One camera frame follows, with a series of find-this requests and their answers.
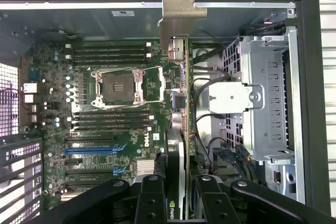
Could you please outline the black RAM slot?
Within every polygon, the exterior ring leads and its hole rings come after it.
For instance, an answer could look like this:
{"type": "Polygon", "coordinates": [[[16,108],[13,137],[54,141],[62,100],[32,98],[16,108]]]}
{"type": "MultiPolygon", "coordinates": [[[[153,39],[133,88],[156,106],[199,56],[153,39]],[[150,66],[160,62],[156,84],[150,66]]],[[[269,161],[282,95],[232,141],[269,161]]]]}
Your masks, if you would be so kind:
{"type": "Polygon", "coordinates": [[[149,111],[96,111],[96,112],[76,112],[72,113],[73,117],[81,116],[134,116],[134,115],[149,115],[149,111]]]}
{"type": "Polygon", "coordinates": [[[98,65],[143,65],[147,64],[148,61],[144,59],[126,59],[126,60],[70,60],[74,65],[78,66],[86,66],[86,65],[93,65],[93,66],[98,66],[98,65]]]}
{"type": "Polygon", "coordinates": [[[104,59],[104,58],[151,58],[152,54],[84,54],[84,55],[71,55],[71,54],[65,54],[66,59],[104,59]]]}
{"type": "Polygon", "coordinates": [[[144,49],[151,47],[151,44],[145,45],[104,45],[104,46],[75,46],[72,44],[65,44],[65,48],[67,49],[81,49],[81,50],[89,50],[89,49],[144,49]]]}
{"type": "Polygon", "coordinates": [[[148,125],[149,121],[143,122],[75,122],[74,126],[94,126],[94,125],[148,125]]]}
{"type": "Polygon", "coordinates": [[[127,120],[135,120],[135,121],[150,121],[151,119],[149,116],[135,116],[135,117],[116,117],[116,118],[109,118],[109,117],[81,117],[81,118],[72,118],[72,122],[80,122],[80,121],[127,121],[127,120]]]}
{"type": "Polygon", "coordinates": [[[85,132],[85,131],[141,131],[141,130],[147,130],[148,128],[151,128],[150,126],[121,126],[121,127],[93,127],[93,126],[87,126],[87,127],[74,127],[72,131],[74,132],[85,132]]]}
{"type": "Polygon", "coordinates": [[[150,51],[146,49],[117,49],[117,50],[74,50],[72,54],[113,54],[113,53],[131,53],[131,54],[145,54],[150,51]]]}

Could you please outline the green Dell motherboard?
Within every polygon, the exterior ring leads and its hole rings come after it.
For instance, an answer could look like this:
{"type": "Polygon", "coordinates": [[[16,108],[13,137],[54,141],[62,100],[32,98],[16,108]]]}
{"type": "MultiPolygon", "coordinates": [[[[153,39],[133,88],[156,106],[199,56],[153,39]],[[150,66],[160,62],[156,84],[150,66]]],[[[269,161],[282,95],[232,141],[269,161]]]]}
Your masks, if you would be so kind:
{"type": "MultiPolygon", "coordinates": [[[[131,183],[137,176],[135,162],[138,159],[155,160],[158,154],[164,153],[166,148],[165,131],[171,127],[172,93],[180,88],[178,65],[171,63],[166,53],[161,49],[158,40],[117,40],[117,41],[67,41],[34,43],[22,56],[21,68],[21,100],[23,115],[20,123],[27,136],[38,137],[42,148],[42,177],[41,188],[38,192],[42,196],[43,207],[52,209],[64,201],[61,195],[68,191],[85,192],[92,188],[65,187],[68,182],[100,182],[104,183],[112,178],[122,178],[131,183]],[[83,60],[126,60],[144,59],[143,65],[74,65],[66,59],[65,54],[72,54],[74,50],[67,49],[65,44],[75,46],[104,46],[104,45],[145,45],[144,48],[152,54],[151,58],[94,58],[83,60]],[[164,101],[150,103],[137,108],[119,108],[101,110],[91,105],[96,97],[95,80],[91,72],[101,68],[137,67],[145,69],[154,66],[163,67],[165,78],[164,101]],[[141,131],[85,131],[74,132],[71,114],[76,112],[96,111],[149,111],[149,115],[128,116],[81,116],[81,117],[135,117],[149,116],[151,119],[147,130],[141,131]],[[66,143],[66,138],[77,137],[112,137],[113,142],[84,142],[66,143]],[[113,148],[115,152],[105,154],[65,155],[68,148],[113,148]],[[77,166],[66,166],[66,160],[79,160],[77,166]],[[65,173],[109,172],[113,176],[99,176],[90,178],[67,177],[65,173]]],[[[160,81],[158,68],[146,70],[142,88],[145,101],[159,101],[160,81]]],[[[80,121],[80,122],[143,122],[127,121],[80,121]]]]}

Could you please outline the white expansion slot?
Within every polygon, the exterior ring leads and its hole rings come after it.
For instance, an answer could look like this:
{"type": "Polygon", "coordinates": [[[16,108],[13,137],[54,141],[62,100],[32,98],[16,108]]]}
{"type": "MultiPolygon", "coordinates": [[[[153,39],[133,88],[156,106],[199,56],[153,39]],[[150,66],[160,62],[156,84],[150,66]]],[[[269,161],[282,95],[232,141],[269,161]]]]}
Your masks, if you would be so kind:
{"type": "Polygon", "coordinates": [[[77,197],[80,194],[81,194],[81,192],[68,191],[68,192],[63,193],[61,195],[61,201],[69,201],[69,200],[77,197]]]}

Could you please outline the CPU socket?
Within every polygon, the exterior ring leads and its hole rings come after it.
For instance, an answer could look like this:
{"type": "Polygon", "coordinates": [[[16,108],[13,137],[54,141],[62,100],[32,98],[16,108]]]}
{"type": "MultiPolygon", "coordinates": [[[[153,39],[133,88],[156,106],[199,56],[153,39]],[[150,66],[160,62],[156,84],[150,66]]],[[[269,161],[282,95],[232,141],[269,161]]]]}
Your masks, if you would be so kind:
{"type": "Polygon", "coordinates": [[[145,73],[145,70],[124,70],[90,74],[95,80],[94,100],[101,100],[106,105],[135,104],[145,101],[142,88],[145,73]]]}

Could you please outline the blue expansion slot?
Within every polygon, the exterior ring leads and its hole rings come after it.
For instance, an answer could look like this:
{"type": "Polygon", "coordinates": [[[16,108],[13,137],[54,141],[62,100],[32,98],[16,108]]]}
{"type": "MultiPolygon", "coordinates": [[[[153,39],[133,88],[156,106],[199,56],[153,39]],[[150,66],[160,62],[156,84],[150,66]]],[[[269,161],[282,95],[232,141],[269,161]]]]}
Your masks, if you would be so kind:
{"type": "Polygon", "coordinates": [[[65,155],[105,154],[115,152],[113,148],[68,148],[64,150],[65,155]]]}

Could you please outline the tall silver disk bay cage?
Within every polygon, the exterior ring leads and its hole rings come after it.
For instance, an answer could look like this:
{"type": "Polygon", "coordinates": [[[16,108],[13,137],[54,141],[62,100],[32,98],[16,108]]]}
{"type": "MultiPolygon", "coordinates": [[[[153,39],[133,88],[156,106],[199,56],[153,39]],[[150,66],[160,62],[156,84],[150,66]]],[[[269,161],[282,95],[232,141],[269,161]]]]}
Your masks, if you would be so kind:
{"type": "Polygon", "coordinates": [[[230,146],[244,145],[256,161],[303,161],[302,109],[296,29],[282,36],[244,36],[225,51],[232,77],[222,83],[230,146]]]}

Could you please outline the small silver disk bay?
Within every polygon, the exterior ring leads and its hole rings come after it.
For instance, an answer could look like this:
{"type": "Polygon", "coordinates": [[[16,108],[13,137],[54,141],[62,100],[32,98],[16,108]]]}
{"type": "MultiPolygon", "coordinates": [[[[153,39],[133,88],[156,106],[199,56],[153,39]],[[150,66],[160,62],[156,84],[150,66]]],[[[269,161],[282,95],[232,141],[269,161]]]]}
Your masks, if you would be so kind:
{"type": "Polygon", "coordinates": [[[266,185],[271,190],[300,203],[306,203],[303,164],[293,154],[272,156],[265,161],[266,185]]]}

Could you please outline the metal socket cover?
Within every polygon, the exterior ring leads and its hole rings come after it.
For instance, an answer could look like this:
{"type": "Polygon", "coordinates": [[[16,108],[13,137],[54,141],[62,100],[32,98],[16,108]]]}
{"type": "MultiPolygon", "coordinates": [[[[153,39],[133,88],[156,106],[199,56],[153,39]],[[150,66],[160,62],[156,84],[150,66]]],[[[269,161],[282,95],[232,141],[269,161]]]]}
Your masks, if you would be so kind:
{"type": "Polygon", "coordinates": [[[160,81],[160,98],[159,98],[159,101],[160,102],[163,102],[164,101],[164,91],[165,91],[165,78],[164,78],[164,75],[163,75],[163,67],[159,67],[158,68],[159,70],[159,81],[160,81]]]}

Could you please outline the silver finned chipset heatsink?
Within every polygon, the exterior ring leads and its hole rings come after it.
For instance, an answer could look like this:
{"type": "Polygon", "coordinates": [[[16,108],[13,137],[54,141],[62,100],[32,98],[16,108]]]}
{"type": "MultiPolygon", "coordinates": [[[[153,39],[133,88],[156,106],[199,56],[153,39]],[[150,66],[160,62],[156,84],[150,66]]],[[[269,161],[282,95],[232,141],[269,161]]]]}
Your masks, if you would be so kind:
{"type": "Polygon", "coordinates": [[[135,173],[137,176],[154,173],[155,161],[153,159],[138,159],[135,162],[135,173]]]}

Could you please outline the black and silver PC case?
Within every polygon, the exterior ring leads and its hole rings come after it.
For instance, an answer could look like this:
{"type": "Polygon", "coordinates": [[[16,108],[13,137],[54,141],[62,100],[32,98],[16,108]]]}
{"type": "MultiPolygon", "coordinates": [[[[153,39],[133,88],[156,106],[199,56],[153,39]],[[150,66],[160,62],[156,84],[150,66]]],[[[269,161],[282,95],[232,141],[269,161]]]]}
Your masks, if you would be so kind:
{"type": "MultiPolygon", "coordinates": [[[[253,159],[242,144],[229,145],[227,116],[220,110],[221,85],[232,80],[224,54],[239,37],[282,36],[290,27],[296,29],[299,54],[304,205],[310,208],[310,224],[336,224],[329,205],[319,0],[195,0],[195,5],[206,8],[207,16],[195,22],[188,38],[189,212],[186,221],[167,218],[166,224],[206,224],[195,212],[198,176],[213,176],[226,186],[246,179],[268,188],[265,161],[253,159]]],[[[38,192],[42,148],[38,137],[27,136],[20,123],[22,56],[40,41],[158,40],[164,51],[161,19],[162,0],[0,0],[0,224],[34,224],[35,217],[49,211],[38,192]]],[[[148,175],[164,180],[167,216],[166,148],[154,161],[154,173],[148,175]]]]}

